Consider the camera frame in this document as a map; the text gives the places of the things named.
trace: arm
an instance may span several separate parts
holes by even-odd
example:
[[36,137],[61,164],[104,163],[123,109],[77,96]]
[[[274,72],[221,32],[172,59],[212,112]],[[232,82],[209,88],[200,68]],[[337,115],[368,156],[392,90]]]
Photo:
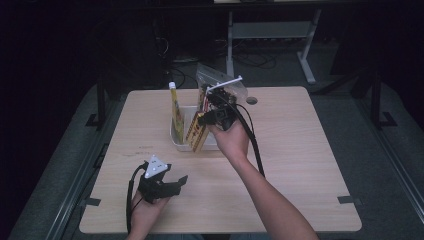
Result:
[[158,199],[154,204],[150,204],[141,200],[141,193],[137,190],[132,200],[132,207],[134,209],[131,215],[131,232],[127,240],[145,239],[170,199]]
[[318,239],[308,221],[249,162],[249,138],[239,121],[226,132],[209,126],[219,149],[234,167],[272,239]]

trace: forearm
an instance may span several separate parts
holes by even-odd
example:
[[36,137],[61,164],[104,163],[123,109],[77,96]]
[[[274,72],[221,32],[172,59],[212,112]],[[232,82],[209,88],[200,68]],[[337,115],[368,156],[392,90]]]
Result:
[[318,239],[297,208],[247,159],[231,163],[245,184],[267,232],[273,239]]

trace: hand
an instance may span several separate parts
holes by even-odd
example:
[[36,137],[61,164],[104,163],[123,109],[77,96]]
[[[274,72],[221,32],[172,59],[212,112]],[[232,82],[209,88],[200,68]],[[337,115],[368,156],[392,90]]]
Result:
[[239,120],[227,130],[222,131],[215,125],[208,125],[209,131],[215,136],[218,148],[228,158],[231,164],[247,158],[249,137]]
[[157,199],[150,204],[141,199],[141,193],[137,190],[132,199],[131,232],[129,240],[144,239],[158,219],[160,213],[171,198]]

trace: dark background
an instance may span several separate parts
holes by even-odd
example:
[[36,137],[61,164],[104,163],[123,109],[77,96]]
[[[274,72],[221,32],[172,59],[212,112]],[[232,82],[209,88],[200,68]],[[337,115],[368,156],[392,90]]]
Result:
[[[334,73],[376,64],[383,82],[398,92],[423,128],[422,5],[401,1],[324,9],[315,41],[340,42]],[[160,32],[154,33],[150,15],[81,11],[86,7],[92,6],[84,1],[0,2],[1,239],[9,235],[79,102],[100,75],[111,97],[161,88],[162,69],[173,54],[192,50],[213,57],[199,46],[226,34],[222,13],[178,21],[171,15],[156,23]],[[161,46],[154,34],[176,46],[168,59],[157,56]],[[137,42],[143,43],[140,48],[128,49]]]

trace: metal frame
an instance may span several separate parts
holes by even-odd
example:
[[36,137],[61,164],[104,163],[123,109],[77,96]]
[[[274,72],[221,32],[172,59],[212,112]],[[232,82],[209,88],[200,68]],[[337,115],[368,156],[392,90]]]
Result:
[[265,22],[265,23],[234,23],[233,12],[228,15],[228,48],[227,48],[227,75],[234,77],[233,39],[248,38],[306,38],[302,51],[297,53],[306,80],[315,84],[315,77],[309,67],[307,56],[311,48],[321,9],[315,11],[312,21],[297,22]]

